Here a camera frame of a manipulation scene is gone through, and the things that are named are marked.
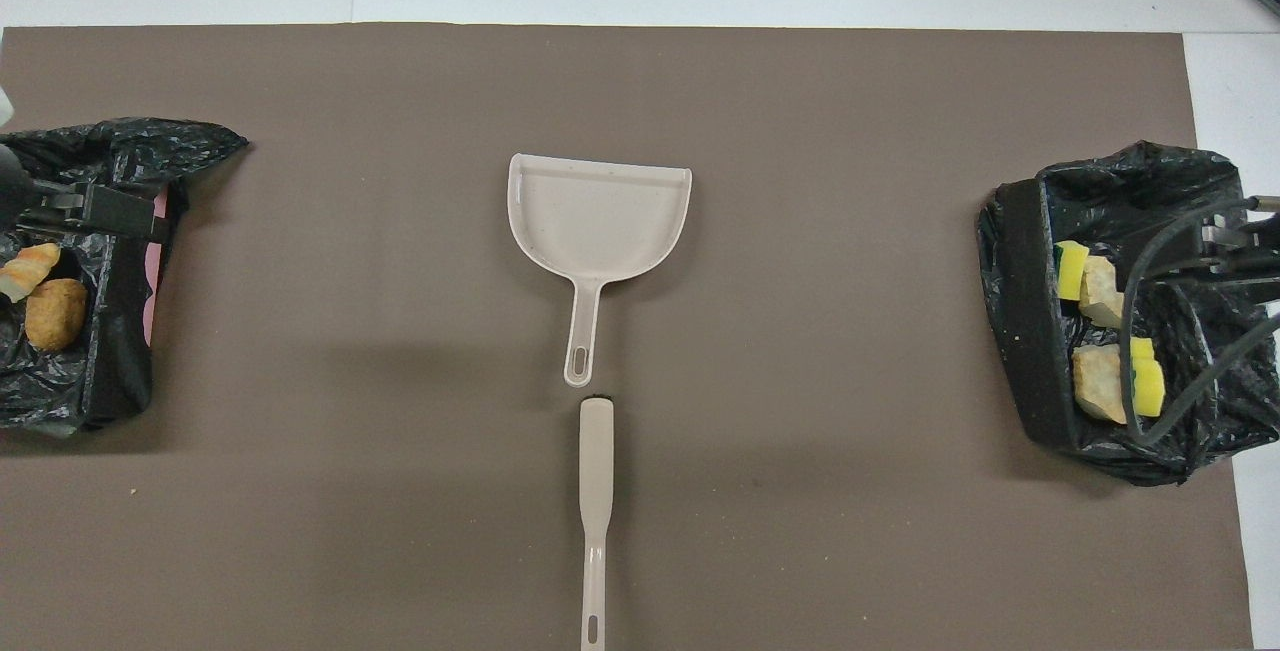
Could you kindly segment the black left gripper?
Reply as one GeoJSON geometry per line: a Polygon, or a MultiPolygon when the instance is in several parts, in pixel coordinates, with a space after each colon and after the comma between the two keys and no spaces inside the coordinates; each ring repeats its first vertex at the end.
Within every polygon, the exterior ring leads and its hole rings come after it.
{"type": "Polygon", "coordinates": [[[54,183],[31,176],[1,145],[1,231],[45,235],[111,235],[166,242],[172,226],[155,201],[100,183],[54,183]]]}

